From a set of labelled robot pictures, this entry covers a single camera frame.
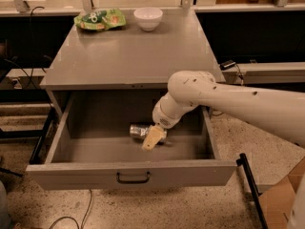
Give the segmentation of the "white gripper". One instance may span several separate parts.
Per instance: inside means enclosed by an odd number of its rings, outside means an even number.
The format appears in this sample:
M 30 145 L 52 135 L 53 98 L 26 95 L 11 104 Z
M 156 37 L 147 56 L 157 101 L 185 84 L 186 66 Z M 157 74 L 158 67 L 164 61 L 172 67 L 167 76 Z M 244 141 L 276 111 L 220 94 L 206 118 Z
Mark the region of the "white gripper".
M 166 137 L 167 133 L 164 129 L 170 129 L 178 123 L 177 119 L 170 118 L 163 113 L 160 102 L 157 102 L 152 110 L 152 120 L 156 125 L 151 126 L 148 130 L 142 144 L 144 151 L 151 151 L 158 142 Z

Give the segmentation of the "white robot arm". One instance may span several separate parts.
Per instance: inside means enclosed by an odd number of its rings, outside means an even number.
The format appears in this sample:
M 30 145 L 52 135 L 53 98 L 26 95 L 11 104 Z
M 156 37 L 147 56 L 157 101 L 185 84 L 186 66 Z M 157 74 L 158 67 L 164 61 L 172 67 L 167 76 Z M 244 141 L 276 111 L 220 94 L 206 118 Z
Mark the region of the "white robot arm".
M 219 84 L 208 72 L 180 71 L 152 111 L 142 148 L 150 151 L 166 131 L 198 106 L 208 106 L 305 147 L 305 93 Z

